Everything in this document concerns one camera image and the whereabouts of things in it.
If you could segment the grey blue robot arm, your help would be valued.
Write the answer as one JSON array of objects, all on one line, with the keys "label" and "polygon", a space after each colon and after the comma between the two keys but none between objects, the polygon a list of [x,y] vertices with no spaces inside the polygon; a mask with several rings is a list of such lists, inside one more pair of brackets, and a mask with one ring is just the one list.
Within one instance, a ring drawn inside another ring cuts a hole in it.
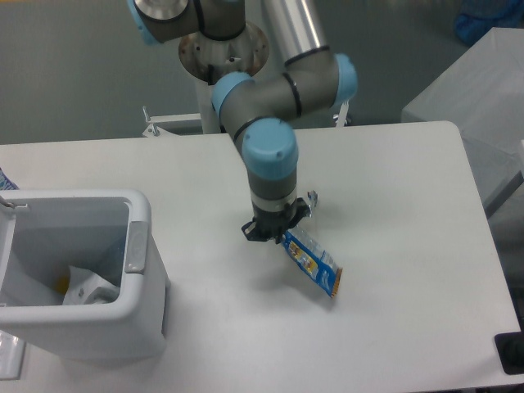
[{"label": "grey blue robot arm", "polygon": [[264,5],[285,70],[262,82],[252,28],[242,1],[131,1],[129,11],[147,43],[194,38],[190,72],[211,88],[210,105],[233,141],[251,190],[252,242],[280,241],[310,209],[296,195],[298,146],[290,123],[351,99],[358,79],[348,56],[331,51],[311,1]]}]

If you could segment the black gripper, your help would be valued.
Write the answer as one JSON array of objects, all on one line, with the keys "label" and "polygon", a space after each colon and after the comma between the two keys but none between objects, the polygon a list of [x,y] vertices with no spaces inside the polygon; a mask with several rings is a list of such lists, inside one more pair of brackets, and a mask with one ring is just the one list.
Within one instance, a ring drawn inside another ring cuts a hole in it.
[{"label": "black gripper", "polygon": [[296,203],[285,205],[283,210],[270,212],[254,206],[254,220],[241,227],[249,242],[282,242],[282,235],[295,228],[306,217],[310,217],[310,204],[299,197]]}]

